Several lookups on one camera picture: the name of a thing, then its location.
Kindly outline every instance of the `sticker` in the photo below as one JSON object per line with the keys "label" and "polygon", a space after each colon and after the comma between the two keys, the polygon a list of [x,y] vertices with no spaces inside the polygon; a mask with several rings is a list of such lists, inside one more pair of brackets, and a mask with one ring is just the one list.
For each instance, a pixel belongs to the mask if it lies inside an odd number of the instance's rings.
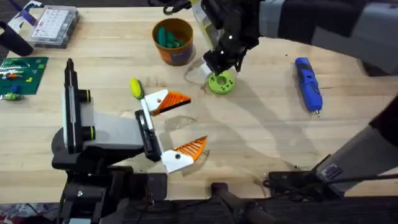
{"label": "sticker", "polygon": [[183,52],[171,54],[173,63],[180,64],[186,62],[192,54],[192,44],[188,46]]}
{"label": "sticker", "polygon": [[324,176],[324,178],[328,180],[334,179],[335,177],[337,177],[342,173],[343,170],[340,169],[336,164],[330,164],[323,171],[321,171],[321,174]]}

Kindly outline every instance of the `black clamp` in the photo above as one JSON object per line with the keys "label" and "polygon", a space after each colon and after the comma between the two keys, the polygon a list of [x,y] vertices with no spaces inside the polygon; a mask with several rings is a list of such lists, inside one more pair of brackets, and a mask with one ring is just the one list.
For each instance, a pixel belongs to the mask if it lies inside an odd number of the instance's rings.
{"label": "black clamp", "polygon": [[181,11],[182,9],[190,9],[192,7],[191,2],[189,0],[172,0],[163,7],[163,13],[165,15],[172,15],[176,12]]}
{"label": "black clamp", "polygon": [[224,34],[203,59],[219,75],[235,67],[240,72],[247,51],[259,44],[259,0],[202,0],[201,8],[216,29]]}

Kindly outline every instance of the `cup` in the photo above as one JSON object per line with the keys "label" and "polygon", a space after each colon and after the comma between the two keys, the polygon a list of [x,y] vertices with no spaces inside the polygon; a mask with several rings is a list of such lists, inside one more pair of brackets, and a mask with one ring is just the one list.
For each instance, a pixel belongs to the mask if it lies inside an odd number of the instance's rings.
{"label": "cup", "polygon": [[4,32],[0,34],[0,45],[21,57],[28,56],[33,52],[32,46],[5,22],[0,21],[0,27],[4,29]]}
{"label": "cup", "polygon": [[[156,41],[159,28],[164,27],[166,32],[174,34],[177,40],[183,40],[184,46],[170,49],[159,45]],[[186,65],[193,51],[193,30],[191,25],[177,18],[165,19],[156,24],[152,30],[152,38],[162,59],[169,65]]]}

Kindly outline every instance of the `green ring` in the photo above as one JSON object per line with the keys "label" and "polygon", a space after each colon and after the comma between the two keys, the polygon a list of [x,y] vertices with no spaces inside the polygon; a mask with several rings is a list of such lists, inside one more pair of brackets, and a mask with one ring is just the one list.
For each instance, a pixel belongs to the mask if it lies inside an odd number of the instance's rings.
{"label": "green ring", "polygon": [[[217,79],[224,79],[224,84],[219,84]],[[209,88],[213,93],[216,94],[227,94],[234,89],[235,86],[235,77],[229,71],[224,71],[219,74],[217,77],[214,73],[209,76],[208,79]]]}

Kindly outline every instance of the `orange cup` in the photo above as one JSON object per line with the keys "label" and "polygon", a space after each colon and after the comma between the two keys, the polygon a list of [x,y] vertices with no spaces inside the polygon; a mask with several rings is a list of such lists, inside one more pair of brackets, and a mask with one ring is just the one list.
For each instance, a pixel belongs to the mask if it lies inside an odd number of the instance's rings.
{"label": "orange cup", "polygon": [[[163,47],[156,42],[159,28],[164,27],[166,32],[172,32],[177,40],[183,40],[185,45],[174,49]],[[152,30],[152,38],[162,59],[169,65],[186,65],[193,50],[193,30],[191,25],[177,18],[165,19],[156,24]]]}

